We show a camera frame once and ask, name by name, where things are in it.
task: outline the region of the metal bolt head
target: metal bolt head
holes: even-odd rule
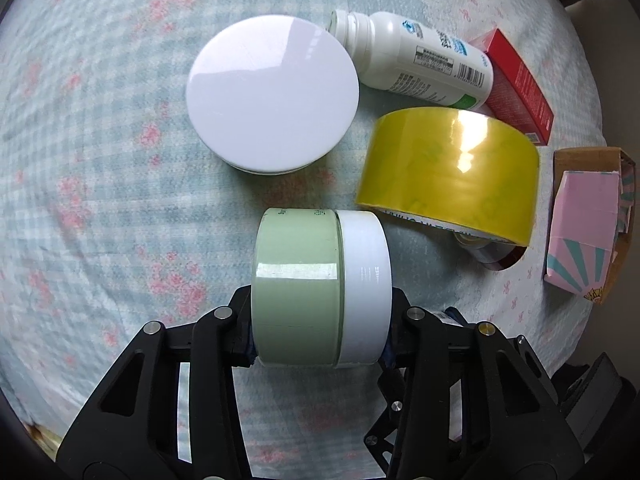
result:
[[[478,324],[478,331],[484,335],[493,335],[495,334],[495,325],[489,323],[488,321],[483,321]]]
[[[414,321],[420,321],[424,317],[424,310],[419,306],[412,306],[406,310],[406,316]]]
[[[160,322],[159,321],[149,321],[145,326],[142,327],[142,330],[145,334],[153,335],[160,330]]]
[[[219,306],[216,310],[213,311],[213,315],[218,319],[226,319],[227,317],[233,314],[233,310],[231,310],[228,306]]]

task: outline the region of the pink box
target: pink box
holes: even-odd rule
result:
[[[618,232],[617,171],[565,171],[556,195],[545,281],[598,300]]]

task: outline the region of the barcode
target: barcode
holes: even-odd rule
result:
[[[476,88],[482,88],[482,83],[484,83],[484,74],[475,68],[465,65],[464,63],[460,63],[460,66],[458,67],[458,75],[456,77],[460,79],[460,81],[469,83]]]
[[[443,74],[451,75],[453,70],[453,58],[443,56],[437,52],[427,50],[423,46],[417,46],[415,48],[414,63],[416,65],[425,66],[432,70],[437,70]]]
[[[540,141],[538,140],[538,134],[525,134],[527,136],[527,138],[533,142],[534,144],[539,143]]]

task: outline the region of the white round lid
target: white round lid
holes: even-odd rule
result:
[[[292,16],[235,23],[198,54],[187,81],[191,123],[220,158],[251,173],[303,168],[346,133],[358,76],[342,45]]]
[[[385,232],[369,211],[336,211],[344,255],[344,313],[337,367],[375,363],[391,322],[391,262]]]

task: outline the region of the white plastic bottle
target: white plastic bottle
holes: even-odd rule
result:
[[[372,88],[469,109],[481,106],[494,84],[491,61],[480,50],[391,12],[334,10],[327,31]]]

